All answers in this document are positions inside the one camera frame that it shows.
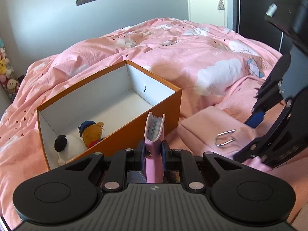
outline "orange box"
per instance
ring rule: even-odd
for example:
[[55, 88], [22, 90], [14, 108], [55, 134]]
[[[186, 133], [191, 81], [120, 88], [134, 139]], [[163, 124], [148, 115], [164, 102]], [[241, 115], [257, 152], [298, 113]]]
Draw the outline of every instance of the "orange box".
[[80, 137], [78, 126], [104, 122], [108, 135], [79, 157], [94, 152], [112, 156], [136, 148], [144, 139], [148, 113], [166, 114], [164, 134], [178, 125], [182, 90], [131, 61], [107, 67], [72, 85], [37, 109], [38, 128], [48, 169], [58, 167], [54, 142], [59, 135]]

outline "white door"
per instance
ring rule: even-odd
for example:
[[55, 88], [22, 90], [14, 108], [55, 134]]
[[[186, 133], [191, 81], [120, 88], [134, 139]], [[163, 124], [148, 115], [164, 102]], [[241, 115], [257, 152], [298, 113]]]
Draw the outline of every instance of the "white door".
[[218, 10], [220, 0], [188, 0], [190, 21], [227, 26], [227, 0], [223, 0], [224, 10]]

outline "metal ring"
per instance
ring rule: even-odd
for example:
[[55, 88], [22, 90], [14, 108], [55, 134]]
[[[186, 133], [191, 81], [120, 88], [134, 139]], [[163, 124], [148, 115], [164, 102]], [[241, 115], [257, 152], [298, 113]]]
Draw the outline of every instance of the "metal ring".
[[225, 145], [227, 145], [227, 144], [229, 144], [229, 143], [231, 143], [231, 142], [234, 142], [235, 139], [232, 139], [232, 140], [229, 140], [229, 141], [227, 141], [227, 142], [225, 142], [225, 143], [218, 144], [218, 143], [217, 143], [217, 139], [219, 138], [219, 136], [222, 136], [222, 135], [225, 135], [225, 134], [228, 134], [228, 133], [233, 133], [233, 132], [235, 132], [235, 131], [236, 131], [236, 129], [230, 130], [230, 131], [226, 131], [226, 132], [223, 132], [223, 133], [218, 134], [218, 135], [216, 136], [215, 140], [214, 140], [215, 145], [216, 145], [217, 147], [223, 147], [223, 146], [225, 146]]

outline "black and white plush toy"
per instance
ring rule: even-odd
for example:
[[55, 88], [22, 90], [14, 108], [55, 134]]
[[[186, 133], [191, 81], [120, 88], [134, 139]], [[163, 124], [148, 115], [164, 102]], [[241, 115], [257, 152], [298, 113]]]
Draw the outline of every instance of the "black and white plush toy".
[[87, 150], [84, 141], [76, 136], [64, 136], [60, 135], [54, 142], [54, 149], [58, 152], [59, 166], [62, 166], [78, 155]]

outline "pile of plush toys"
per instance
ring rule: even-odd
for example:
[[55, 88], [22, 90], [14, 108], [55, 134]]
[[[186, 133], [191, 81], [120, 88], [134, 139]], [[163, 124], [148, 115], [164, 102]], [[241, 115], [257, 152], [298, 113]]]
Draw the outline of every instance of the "pile of plush toys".
[[78, 127], [82, 140], [77, 136], [58, 136], [54, 142], [54, 149], [58, 152], [59, 155], [59, 166], [70, 162], [72, 159], [107, 137], [105, 135], [103, 126], [103, 122], [83, 122]]
[[19, 83], [15, 78], [14, 70], [10, 66], [10, 60], [5, 53], [3, 40], [0, 38], [0, 83], [7, 92], [11, 102], [16, 97], [19, 89]]

